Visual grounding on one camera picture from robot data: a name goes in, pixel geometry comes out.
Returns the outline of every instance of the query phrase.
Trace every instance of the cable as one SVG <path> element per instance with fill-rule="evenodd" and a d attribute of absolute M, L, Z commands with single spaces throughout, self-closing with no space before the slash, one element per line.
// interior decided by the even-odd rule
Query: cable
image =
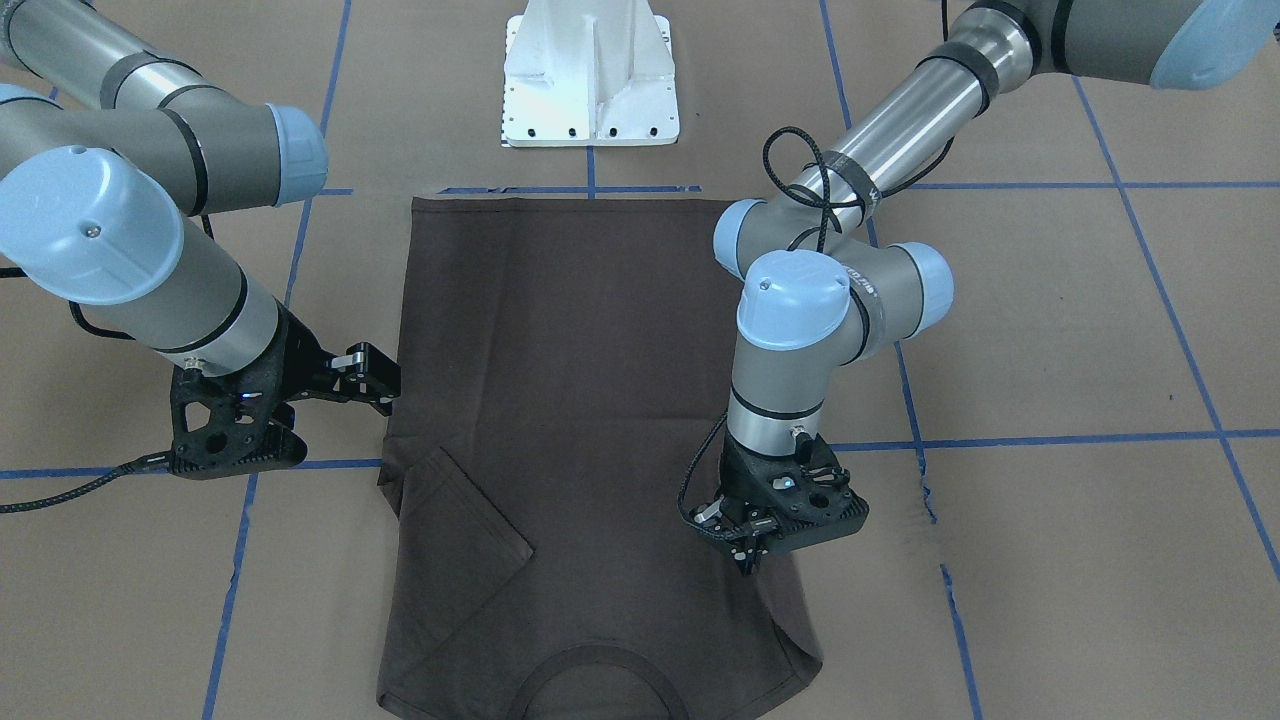
<path fill-rule="evenodd" d="M 168 451 L 156 452 L 152 455 L 143 455 L 137 460 L 131 460 L 124 465 L 118 465 L 111 469 L 110 473 L 102 475 L 101 478 L 84 483 L 83 486 L 67 491 L 60 495 L 51 497 L 45 497 L 42 500 L 32 500 L 29 502 L 13 502 L 9 505 L 0 505 L 0 514 L 4 512 L 29 512 L 32 510 L 44 510 L 45 507 L 52 507 L 54 505 L 60 505 L 68 500 L 76 500 L 77 497 L 93 492 L 97 488 L 105 486 L 106 483 L 123 478 L 124 475 L 132 475 L 134 473 L 142 473 L 145 470 L 154 470 L 161 465 L 168 468 L 170 461 L 170 455 Z"/>
<path fill-rule="evenodd" d="M 105 337 L 108 340 L 133 340 L 133 336 L 131 336 L 129 333 L 122 333 L 120 331 L 109 331 L 106 328 L 100 328 L 90 323 L 88 319 L 84 318 L 84 311 L 81 310 L 79 302 L 68 301 L 67 305 L 70 306 L 72 309 L 72 319 L 76 320 L 76 324 L 79 325 L 81 329 L 87 332 L 88 334 L 95 337 Z"/>
<path fill-rule="evenodd" d="M 800 140 L 803 140 L 805 145 L 809 146 L 809 151 L 813 152 L 813 164 L 809 167 L 818 168 L 818 176 L 822 178 L 820 196 L 814 193 L 808 187 L 800 184 L 785 184 L 782 179 L 778 178 L 778 174 L 773 172 L 773 164 L 769 161 L 769 151 L 773 149 L 773 143 L 777 142 L 777 140 L 783 135 L 794 135 Z M 764 161 L 764 173 L 769 176 L 769 182 L 772 182 L 773 186 L 782 192 L 782 195 L 786 195 L 787 197 L 799 202 L 800 205 L 804 205 L 805 208 L 818 208 L 822 210 L 822 220 L 818 223 L 818 227 L 810 228 L 800 233 L 794 241 L 791 241 L 791 245 L 787 246 L 787 250 L 795 250 L 796 247 L 800 247 L 800 243 L 804 242 L 806 237 L 817 232 L 818 233 L 817 250 L 818 252 L 822 252 L 827 245 L 828 224 L 835 227 L 836 232 L 844 232 L 840 228 L 840 220 L 836 219 L 835 210 L 838 208 L 865 208 L 865 204 L 863 202 L 861 199 L 855 199 L 846 202 L 831 201 L 831 169 L 827 167 L 827 160 L 824 160 L 822 156 L 822 149 L 818 147 L 817 142 L 814 142 L 813 136 L 810 136 L 809 133 L 795 126 L 787 126 L 773 131 L 773 135 L 771 135 L 769 138 L 764 141 L 762 160 Z"/>
<path fill-rule="evenodd" d="M 692 461 L 685 470 L 685 479 L 680 483 L 680 493 L 676 496 L 676 510 L 680 512 L 680 519 L 684 520 L 685 524 L 689 525 L 690 528 L 698 530 L 700 534 L 712 539 L 733 542 L 736 539 L 749 537 L 751 532 L 745 528 L 736 528 L 733 530 L 708 530 L 707 528 L 695 523 L 692 518 L 689 516 L 689 512 L 685 510 L 685 493 L 689 492 L 689 482 L 692 480 L 694 478 L 694 470 L 698 469 L 698 464 L 701 462 L 703 455 L 707 454 L 707 448 L 712 446 L 712 441 L 716 439 L 716 436 L 719 434 L 721 428 L 724 427 L 726 419 L 728 419 L 728 413 L 721 414 L 719 419 L 716 420 L 716 424 L 712 427 L 712 432 L 707 433 L 707 437 L 703 439 L 703 445 L 700 445 L 698 447 L 698 452 L 694 454 Z"/>
<path fill-rule="evenodd" d="M 22 268 L 0 268 L 0 279 L 24 278 L 24 277 L 27 277 L 27 272 L 23 270 Z M 68 301 L 67 305 L 72 310 L 72 319 L 76 320 L 76 324 L 79 325 L 81 329 L 83 329 L 88 334 L 96 337 L 105 337 L 109 340 L 133 340 L 133 336 L 131 336 L 129 333 L 122 333 L 119 331 L 109 331 L 106 328 L 100 328 L 90 323 L 88 319 L 84 318 L 84 311 L 81 309 L 79 302 Z"/>
<path fill-rule="evenodd" d="M 942 42 L 946 42 L 951 40 L 951 13 L 947 10 L 947 0 L 941 0 L 941 3 L 938 3 L 938 8 L 942 10 Z M 955 141 L 956 141 L 955 137 L 948 138 L 947 143 L 942 146 L 942 151 L 938 152 L 937 158 L 934 158 L 933 161 L 925 165 L 924 169 L 922 169 L 920 172 L 913 174 L 910 178 L 886 190 L 883 197 L 897 195 L 899 192 L 902 192 L 904 190 L 920 182 L 924 178 L 924 176 L 932 173 L 933 168 L 937 168 L 940 164 L 942 164 L 942 160 L 946 159 L 947 152 L 951 152 L 951 143 Z"/>
<path fill-rule="evenodd" d="M 947 0 L 941 0 L 938 3 L 938 9 L 942 14 L 942 41 L 946 42 L 947 40 L 951 38 L 951 29 L 950 29 L 951 13 L 950 9 L 947 8 Z M 806 165 L 805 169 L 818 168 L 818 176 L 822 178 L 820 196 L 804 186 L 785 184 L 782 179 L 778 178 L 778 174 L 773 172 L 773 165 L 769 161 L 769 150 L 773 147 L 773 143 L 783 135 L 794 135 L 800 140 L 803 140 L 805 145 L 809 146 L 809 151 L 813 152 L 813 163 Z M 937 168 L 942 163 L 942 160 L 946 159 L 947 154 L 951 151 L 952 142 L 955 142 L 955 137 L 947 140 L 946 145 L 942 146 L 942 150 L 928 165 L 925 165 L 919 172 L 914 173 L 910 178 L 882 192 L 881 199 L 883 200 L 884 197 L 897 195 L 899 192 L 902 192 L 904 190 L 920 182 L 920 179 L 924 178 L 924 176 L 932 173 L 933 169 Z M 791 243 L 787 245 L 787 250 L 796 250 L 797 247 L 800 247 L 800 245 L 804 243 L 805 240 L 809 238 L 809 236 L 812 236 L 813 233 L 818 233 L 817 251 L 822 252 L 827 245 L 828 224 L 832 225 L 836 229 L 836 232 L 844 232 L 840 227 L 840 220 L 836 218 L 835 210 L 840 208 L 863 208 L 865 211 L 867 204 L 861 199 L 850 200 L 847 202 L 831 201 L 831 168 L 827 165 L 827 161 L 822 156 L 822 149 L 818 147 L 818 143 L 814 142 L 813 137 L 805 131 L 794 126 L 778 128 L 777 131 L 773 132 L 773 135 L 769 136 L 768 140 L 764 141 L 764 150 L 762 155 L 764 161 L 764 173 L 769 176 L 769 181 L 773 183 L 774 187 L 777 187 L 782 192 L 782 195 L 790 197 L 795 202 L 799 202 L 800 205 L 804 205 L 806 208 L 817 208 L 822 210 L 822 222 L 818 223 L 817 227 L 809 228 L 803 233 L 800 233 L 799 236 L 796 236 L 795 240 L 792 240 Z"/>

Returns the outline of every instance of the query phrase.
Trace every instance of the blue tape line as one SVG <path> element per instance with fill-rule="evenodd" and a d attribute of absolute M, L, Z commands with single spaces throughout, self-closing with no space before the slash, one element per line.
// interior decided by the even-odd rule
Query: blue tape line
<path fill-rule="evenodd" d="M 232 580 L 223 600 L 223 620 L 218 626 L 218 644 L 214 647 L 214 664 L 209 670 L 209 688 L 205 691 L 205 711 L 201 720 L 212 720 L 218 705 L 218 685 L 223 679 L 223 660 L 227 657 L 227 638 L 232 633 L 232 614 L 236 610 L 236 593 L 239 591 L 241 568 L 244 565 L 244 546 L 248 544 L 248 511 L 257 495 L 257 473 L 248 477 L 244 486 L 244 505 L 241 507 L 241 525 L 236 536 L 236 555 L 232 556 Z"/>
<path fill-rule="evenodd" d="M 320 135 L 329 132 L 329 113 L 333 110 L 333 96 L 338 90 L 338 74 L 342 70 L 342 55 L 347 46 L 347 26 L 351 22 L 351 0 L 343 0 L 342 20 L 338 26 L 338 41 L 333 49 L 333 65 L 329 70 L 329 87 L 325 90 L 324 111 L 320 115 Z M 288 307 L 293 300 L 293 284 L 298 281 L 298 265 L 302 261 L 302 250 L 307 243 L 307 227 L 311 224 L 311 206 L 314 197 L 308 197 L 302 204 L 302 222 L 298 223 L 298 236 L 293 241 L 293 259 L 289 261 L 289 281 L 284 286 L 284 306 Z"/>
<path fill-rule="evenodd" d="M 1215 430 L 1185 430 L 1170 433 L 1114 433 L 1097 436 L 1036 436 L 1036 437 L 995 437 L 965 439 L 927 439 L 929 450 L 956 450 L 966 447 L 1037 447 L 1046 445 L 1119 445 L 1132 442 L 1178 442 L 1197 439 L 1217 439 Z"/>
<path fill-rule="evenodd" d="M 1254 430 L 1222 430 L 1229 438 L 1267 438 L 1280 437 L 1280 428 L 1254 429 Z"/>
<path fill-rule="evenodd" d="M 582 195 L 621 192 L 701 192 L 700 184 L 617 184 L 617 186 L 512 186 L 512 187 L 447 187 L 436 195 Z"/>
<path fill-rule="evenodd" d="M 293 301 L 293 284 L 298 282 L 298 265 L 302 264 L 302 250 L 307 245 L 307 228 L 311 227 L 311 206 L 314 197 L 302 202 L 302 220 L 298 223 L 298 236 L 293 240 L 293 259 L 289 261 L 289 281 L 284 286 L 284 306 Z"/>
<path fill-rule="evenodd" d="M 884 442 L 833 442 L 829 443 L 835 452 L 881 452 L 886 450 L 915 450 L 915 443 L 904 441 Z"/>
<path fill-rule="evenodd" d="M 513 187 L 447 187 L 438 195 L 581 195 L 585 184 L 568 186 L 513 186 Z"/>
<path fill-rule="evenodd" d="M 342 55 L 347 47 L 347 24 L 351 22 L 351 0 L 342 3 L 342 20 L 338 24 L 338 45 L 333 51 L 333 67 L 329 69 L 329 88 L 325 90 L 324 111 L 320 113 L 320 135 L 329 133 L 329 113 L 333 110 L 333 96 L 338 90 L 338 72 L 342 69 Z"/>
<path fill-rule="evenodd" d="M 1140 190 L 1276 188 L 1280 181 L 1126 182 Z M 1114 182 L 918 182 L 908 190 L 1115 190 Z"/>
<path fill-rule="evenodd" d="M 827 54 L 831 55 L 831 72 L 836 76 L 836 92 L 840 95 L 840 111 L 845 114 L 845 129 L 854 127 L 854 117 L 849 111 L 849 99 L 845 96 L 845 77 L 840 73 L 840 58 L 836 55 L 836 36 L 831 31 L 831 13 L 827 0 L 818 0 L 822 10 L 822 29 L 827 35 Z"/>
<path fill-rule="evenodd" d="M 1213 188 L 1253 188 L 1280 187 L 1280 181 L 1221 181 L 1221 182 L 1125 182 L 1125 187 L 1142 190 L 1213 190 Z"/>
<path fill-rule="evenodd" d="M 381 468 L 379 457 L 361 457 L 356 460 L 306 460 L 289 470 L 344 470 L 353 468 Z"/>
<path fill-rule="evenodd" d="M 1276 580 L 1280 582 L 1280 557 L 1276 555 L 1275 544 L 1271 542 L 1271 536 L 1267 533 L 1266 525 L 1262 523 L 1262 515 L 1258 514 L 1257 503 L 1253 501 L 1253 493 L 1249 491 L 1249 483 L 1244 479 L 1244 473 L 1240 471 L 1240 466 L 1235 460 L 1235 451 L 1231 450 L 1231 443 L 1222 430 L 1222 420 L 1219 418 L 1217 409 L 1213 406 L 1213 398 L 1210 397 L 1208 386 L 1204 383 L 1204 378 L 1201 374 L 1199 364 L 1196 363 L 1196 355 L 1192 352 L 1190 342 L 1187 340 L 1187 333 L 1183 332 L 1183 324 L 1178 319 L 1178 313 L 1174 310 L 1174 302 L 1169 297 L 1169 291 L 1165 288 L 1165 281 L 1160 275 L 1160 269 L 1156 266 L 1155 255 L 1151 252 L 1151 246 L 1147 242 L 1147 236 L 1142 229 L 1142 223 L 1138 222 L 1138 214 L 1133 209 L 1133 202 L 1129 200 L 1129 191 L 1125 188 L 1125 183 L 1120 179 L 1120 170 L 1116 168 L 1115 159 L 1111 156 L 1111 150 L 1107 147 L 1107 141 L 1102 136 L 1102 126 L 1098 124 L 1097 114 L 1093 111 L 1093 105 L 1089 104 L 1089 97 L 1084 92 L 1084 83 L 1080 82 L 1079 77 L 1073 76 L 1071 81 L 1075 83 L 1075 92 L 1080 97 L 1080 102 L 1084 105 L 1084 113 L 1089 118 L 1089 124 L 1093 126 L 1093 135 L 1098 138 L 1098 146 L 1102 149 L 1102 156 L 1107 161 L 1107 168 L 1111 169 L 1111 177 L 1115 179 L 1116 190 L 1120 192 L 1120 200 L 1124 202 L 1125 214 L 1129 215 L 1129 224 L 1133 225 L 1133 232 L 1138 237 L 1138 245 L 1142 247 L 1142 256 L 1147 261 L 1147 269 L 1151 272 L 1151 277 L 1156 283 L 1156 291 L 1160 293 L 1161 302 L 1165 304 L 1165 313 L 1169 314 L 1169 322 L 1174 327 L 1174 333 L 1178 336 L 1178 343 L 1183 348 L 1183 355 L 1187 357 L 1187 365 L 1192 370 L 1192 377 L 1196 379 L 1196 387 L 1199 389 L 1201 398 L 1204 401 L 1204 409 L 1208 411 L 1210 421 L 1213 424 L 1213 429 L 1217 433 L 1219 442 L 1222 446 L 1222 454 L 1226 456 L 1226 462 L 1231 468 L 1231 474 L 1235 477 L 1235 486 L 1240 491 L 1240 497 L 1244 500 L 1244 506 L 1249 511 L 1249 518 L 1253 519 L 1253 528 L 1258 533 L 1258 539 L 1262 541 L 1262 547 L 1267 553 L 1267 560 L 1271 562 L 1271 571 L 1275 574 Z"/>
<path fill-rule="evenodd" d="M 867 240 L 872 247 L 879 247 L 879 233 L 876 229 L 876 219 L 867 219 Z M 897 374 L 902 380 L 902 402 L 906 404 L 906 420 L 911 425 L 911 448 L 915 450 L 915 465 L 920 470 L 920 501 L 924 511 L 929 514 L 929 524 L 938 524 L 938 514 L 933 510 L 933 488 L 929 487 L 929 462 L 924 456 L 924 438 L 920 436 L 920 420 L 915 414 L 915 398 L 911 396 L 911 378 L 906 372 L 906 357 L 902 356 L 902 343 L 895 342 L 893 351 L 897 354 Z"/>
<path fill-rule="evenodd" d="M 920 445 L 925 450 L 963 450 L 972 447 L 1034 447 L 1044 445 L 1119 445 L 1126 442 L 1187 442 L 1202 439 L 1219 439 L 1226 436 L 1231 439 L 1270 439 L 1280 438 L 1280 428 L 1249 428 L 1239 430 L 1183 430 L 1167 433 L 1114 433 L 1097 436 L 1032 436 L 1032 437 L 992 437 L 992 438 L 960 438 L 960 439 L 925 439 Z M 844 442 L 831 443 L 836 452 L 878 452 L 892 450 L 915 450 L 915 441 L 876 441 L 876 442 Z M 379 468 L 381 460 L 378 457 L 351 457 L 335 460 L 307 460 L 294 468 L 275 470 L 276 473 L 291 473 L 293 470 L 342 470 L 358 468 Z M 15 470 L 0 470 L 0 480 L 29 480 L 49 478 L 96 478 L 106 474 L 111 469 L 101 468 L 28 468 Z M 163 475 L 165 470 L 147 470 L 141 475 Z"/>
<path fill-rule="evenodd" d="M 586 199 L 595 200 L 595 146 L 586 146 Z"/>
<path fill-rule="evenodd" d="M 358 468 L 380 468 L 383 461 L 378 457 L 355 457 L 337 460 L 306 460 L 293 468 L 276 470 L 288 473 L 293 470 L 342 470 Z M 0 470 L 0 480 L 38 480 L 51 478 L 100 478 L 111 471 L 111 468 L 32 468 L 27 470 Z M 143 470 L 136 475 L 164 475 L 168 470 Z"/>
<path fill-rule="evenodd" d="M 951 580 L 951 571 L 946 562 L 938 565 L 942 570 L 942 585 L 947 591 L 947 606 L 951 607 L 951 628 L 956 633 L 956 648 L 960 651 L 960 665 L 964 667 L 965 687 L 969 688 L 969 707 L 973 710 L 973 720 L 982 720 L 982 701 L 978 698 L 978 680 L 973 675 L 973 660 L 969 659 L 969 641 L 964 634 L 964 620 L 960 619 L 960 607 L 956 605 L 955 583 Z"/>
<path fill-rule="evenodd" d="M 701 192 L 700 184 L 603 184 L 596 186 L 595 192 L 621 193 L 621 192 Z"/>
<path fill-rule="evenodd" d="M 918 182 L 908 190 L 1115 190 L 1110 182 Z"/>

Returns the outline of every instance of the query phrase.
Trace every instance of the brown garment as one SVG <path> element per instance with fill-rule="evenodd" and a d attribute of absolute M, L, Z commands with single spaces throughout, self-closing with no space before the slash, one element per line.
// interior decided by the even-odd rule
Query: brown garment
<path fill-rule="evenodd" d="M 383 707 L 749 719 L 817 675 L 790 559 L 742 578 L 676 514 L 728 396 L 723 209 L 415 200 L 379 480 L 401 524 Z"/>

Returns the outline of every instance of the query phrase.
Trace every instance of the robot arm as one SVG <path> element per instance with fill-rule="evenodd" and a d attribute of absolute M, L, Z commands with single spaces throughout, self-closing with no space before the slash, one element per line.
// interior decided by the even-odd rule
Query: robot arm
<path fill-rule="evenodd" d="M 966 122 L 1043 72 L 1212 87 L 1277 20 L 1280 0 L 980 0 L 820 163 L 768 202 L 731 205 L 714 250 L 744 290 L 721 487 L 686 521 L 744 574 L 768 552 L 861 528 L 868 506 L 819 434 L 829 375 L 941 320 L 954 282 L 927 245 L 877 249 L 842 231 Z"/>
<path fill-rule="evenodd" d="M 390 414 L 398 365 L 369 343 L 326 352 L 183 217 L 316 195 L 328 151 L 302 110 L 244 105 L 78 0 L 0 5 L 0 59 L 92 108 L 0 86 L 0 252 L 177 365 L 173 474 L 301 462 L 291 400 Z"/>

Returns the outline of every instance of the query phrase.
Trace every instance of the black band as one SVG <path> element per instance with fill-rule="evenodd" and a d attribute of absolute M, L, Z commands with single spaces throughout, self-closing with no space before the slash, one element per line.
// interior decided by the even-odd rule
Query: black band
<path fill-rule="evenodd" d="M 876 181 L 867 174 L 867 170 L 858 164 L 858 160 L 842 152 L 827 150 L 822 154 L 822 161 L 827 165 L 828 170 L 840 176 L 858 193 L 858 199 L 863 201 L 863 222 L 867 222 L 867 218 L 870 218 L 872 213 L 876 211 L 879 201 L 884 199 L 884 193 L 876 186 Z"/>
<path fill-rule="evenodd" d="M 170 102 L 173 102 L 174 100 L 177 100 L 184 92 L 188 92 L 188 91 L 192 91 L 192 90 L 200 90 L 200 88 L 205 88 L 205 87 L 209 87 L 209 88 L 212 88 L 212 90 L 223 90 L 223 88 L 218 87 L 216 85 L 188 85 L 187 87 L 179 87 L 178 90 L 174 90 L 169 95 L 165 95 L 164 100 L 161 100 L 160 104 L 156 105 L 156 108 L 168 108 Z"/>
<path fill-rule="evenodd" d="M 1066 23 L 1071 19 L 1071 4 L 1075 0 L 1059 0 L 1053 13 L 1053 37 L 1050 38 L 1050 51 L 1053 54 L 1053 69 L 1073 74 L 1066 64 Z"/>
<path fill-rule="evenodd" d="M 923 65 L 934 58 L 951 60 L 973 73 L 973 77 L 978 79 L 978 85 L 982 87 L 982 108 L 973 117 L 977 118 L 986 113 L 987 108 L 991 106 L 991 100 L 1000 95 L 1000 73 L 996 72 L 996 65 L 991 64 L 991 59 L 973 46 L 955 41 L 938 45 L 933 49 L 933 53 L 929 53 L 920 60 L 920 64 Z"/>
<path fill-rule="evenodd" d="M 205 164 L 205 151 L 200 149 L 196 133 L 192 132 L 187 120 L 182 119 L 182 115 L 168 108 L 160 108 L 160 111 L 173 120 L 173 124 L 178 127 L 178 132 L 182 133 L 182 138 L 187 141 L 187 150 L 191 151 L 191 167 L 196 172 L 196 202 L 187 215 L 201 215 L 205 211 L 205 205 L 209 204 L 209 165 Z"/>
<path fill-rule="evenodd" d="M 1039 64 L 1043 46 L 1041 45 L 1039 32 L 1036 31 L 1036 26 L 1032 23 L 1032 19 L 1027 17 L 1027 13 L 1014 5 L 1010 5 L 1009 3 L 1005 3 L 1005 0 L 978 0 L 969 9 L 972 10 L 973 8 L 988 8 L 991 10 L 996 10 L 1018 23 L 1023 35 L 1027 36 L 1027 42 L 1032 46 L 1032 67 Z"/>
<path fill-rule="evenodd" d="M 241 293 L 236 299 L 236 306 L 232 307 L 232 311 L 228 313 L 225 318 L 223 318 L 223 322 L 219 323 L 216 328 L 214 328 L 214 332 L 206 334 L 205 337 L 197 340 L 196 342 L 188 342 L 182 347 L 173 347 L 168 350 L 155 347 L 152 350 L 164 355 L 177 355 L 179 352 L 189 352 L 198 347 L 204 347 L 210 342 L 214 342 L 215 340 L 221 337 L 221 334 L 225 333 L 233 324 L 236 324 L 236 320 L 239 319 L 239 314 L 242 310 L 244 310 L 244 304 L 247 301 L 248 301 L 248 278 L 244 277 L 244 270 L 241 270 Z"/>
<path fill-rule="evenodd" d="M 47 104 L 52 105 L 54 108 L 58 108 L 59 110 L 63 108 L 61 105 L 59 105 L 58 102 L 54 102 L 52 100 L 50 100 L 47 97 L 32 97 L 29 95 L 19 95 L 18 97 L 10 97 L 8 100 L 0 100 L 0 105 L 8 105 L 9 102 L 17 102 L 19 100 L 38 100 L 40 102 L 47 102 Z"/>
<path fill-rule="evenodd" d="M 99 91 L 99 105 L 101 105 L 104 110 L 114 110 L 115 100 L 120 95 L 120 87 L 124 85 L 124 81 L 129 79 L 129 76 L 136 73 L 138 68 L 145 68 L 156 63 L 180 65 L 196 74 L 200 74 L 196 72 L 196 68 L 173 58 L 161 58 L 160 55 L 147 50 L 134 53 L 133 55 L 120 58 L 114 65 L 108 68 L 106 74 L 102 77 L 102 88 Z"/>
<path fill-rule="evenodd" d="M 751 413 L 754 413 L 754 414 L 756 414 L 756 415 L 759 415 L 762 418 L 768 418 L 771 420 L 800 420 L 803 418 L 808 418 L 809 415 L 813 415 L 818 410 L 822 410 L 822 402 L 826 402 L 826 400 L 823 400 L 818 405 L 814 405 L 813 407 L 810 407 L 810 409 L 808 409 L 808 410 L 805 410 L 803 413 L 774 413 L 773 410 L 765 410 L 764 407 L 760 407 L 759 405 L 751 405 L 750 402 L 746 401 L 746 398 L 744 398 L 741 395 L 739 395 L 736 387 L 730 387 L 730 392 L 733 393 L 733 400 L 736 400 L 739 402 L 739 405 L 741 405 L 742 407 L 746 407 L 748 410 L 750 410 Z"/>
<path fill-rule="evenodd" d="M 868 341 L 872 338 L 872 315 L 867 311 L 867 305 L 863 304 L 863 299 L 858 297 L 858 292 L 854 290 L 854 283 L 849 283 L 849 297 L 852 299 L 854 305 L 858 307 L 858 314 L 863 318 L 863 342 L 858 346 L 858 352 L 854 352 L 852 357 L 841 363 L 841 366 L 861 357 L 863 352 L 867 352 Z"/>

